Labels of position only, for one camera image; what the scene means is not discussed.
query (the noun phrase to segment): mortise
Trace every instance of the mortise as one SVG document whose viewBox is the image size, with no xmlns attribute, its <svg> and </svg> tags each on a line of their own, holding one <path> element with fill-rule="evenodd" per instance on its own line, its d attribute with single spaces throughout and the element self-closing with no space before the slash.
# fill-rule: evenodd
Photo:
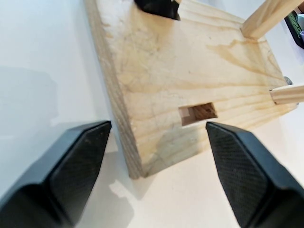
<svg viewBox="0 0 304 228">
<path fill-rule="evenodd" d="M 179 112 L 182 126 L 218 117 L 213 103 L 206 103 L 192 107 L 180 107 Z"/>
</svg>

